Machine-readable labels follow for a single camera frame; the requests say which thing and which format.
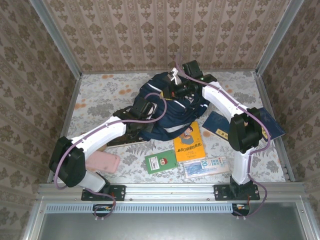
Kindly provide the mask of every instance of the patterned wall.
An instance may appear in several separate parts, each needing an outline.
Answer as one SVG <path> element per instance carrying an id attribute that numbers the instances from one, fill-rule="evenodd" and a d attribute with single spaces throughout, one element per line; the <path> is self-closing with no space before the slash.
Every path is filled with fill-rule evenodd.
<path id="1" fill-rule="evenodd" d="M 320 1 L 305 0 L 263 80 L 285 148 L 320 220 Z"/>
<path id="2" fill-rule="evenodd" d="M 86 73 L 254 69 L 290 0 L 44 0 Z"/>
<path id="3" fill-rule="evenodd" d="M 74 85 L 29 1 L 1 0 L 0 239 L 19 239 L 26 226 Z"/>

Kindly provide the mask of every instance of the yellow book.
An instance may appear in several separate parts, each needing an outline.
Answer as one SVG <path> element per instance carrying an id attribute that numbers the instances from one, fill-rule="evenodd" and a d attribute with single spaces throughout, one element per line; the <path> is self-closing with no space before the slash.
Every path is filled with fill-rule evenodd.
<path id="1" fill-rule="evenodd" d="M 206 157 L 198 123 L 194 121 L 184 133 L 173 139 L 178 162 L 203 159 Z"/>

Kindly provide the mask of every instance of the gray floral tablecloth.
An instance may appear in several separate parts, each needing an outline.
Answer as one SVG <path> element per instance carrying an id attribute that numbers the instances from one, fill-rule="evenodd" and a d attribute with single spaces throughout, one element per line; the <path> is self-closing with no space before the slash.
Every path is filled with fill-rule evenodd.
<path id="1" fill-rule="evenodd" d="M 252 72 L 210 72 L 224 89 L 236 100 L 249 108 L 262 107 L 258 88 Z M 113 112 L 130 106 L 139 88 L 151 79 L 154 73 L 91 74 L 83 75 L 80 91 L 73 111 L 68 137 L 85 133 L 107 120 Z M 213 104 L 197 121 L 205 122 L 212 111 L 220 113 Z M 207 158 L 226 156 L 230 169 L 234 165 L 234 152 L 228 142 L 210 134 L 200 127 Z M 115 174 L 101 172 L 111 183 L 217 183 L 228 182 L 230 173 L 215 174 L 198 178 L 185 178 L 182 164 L 178 168 L 148 174 L 145 156 L 174 149 L 173 141 L 150 140 L 147 143 L 107 148 L 108 153 L 120 156 L 121 161 Z M 251 175 L 259 182 L 284 182 L 279 157 L 272 142 L 271 147 L 254 155 Z"/>

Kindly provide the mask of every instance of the white tag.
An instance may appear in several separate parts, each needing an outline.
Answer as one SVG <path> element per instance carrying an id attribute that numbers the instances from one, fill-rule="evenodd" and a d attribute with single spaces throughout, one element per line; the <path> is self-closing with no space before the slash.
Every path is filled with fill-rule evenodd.
<path id="1" fill-rule="evenodd" d="M 160 168 L 158 158 L 156 156 L 149 158 L 150 168 L 152 171 Z"/>
<path id="2" fill-rule="evenodd" d="M 213 159 L 205 159 L 201 160 L 201 167 L 202 169 L 216 169 L 216 168 L 223 168 L 225 166 L 224 159 L 226 157 L 220 156 Z"/>

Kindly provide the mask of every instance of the perforated metal strip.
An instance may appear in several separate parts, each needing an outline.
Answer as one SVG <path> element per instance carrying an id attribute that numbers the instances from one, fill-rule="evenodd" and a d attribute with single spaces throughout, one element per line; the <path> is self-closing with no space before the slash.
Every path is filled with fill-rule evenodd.
<path id="1" fill-rule="evenodd" d="M 50 203 L 46 214 L 92 213 L 93 203 Z M 231 203 L 189 203 L 189 204 L 134 204 L 118 203 L 114 213 L 124 214 L 191 214 L 191 213 L 232 213 Z"/>

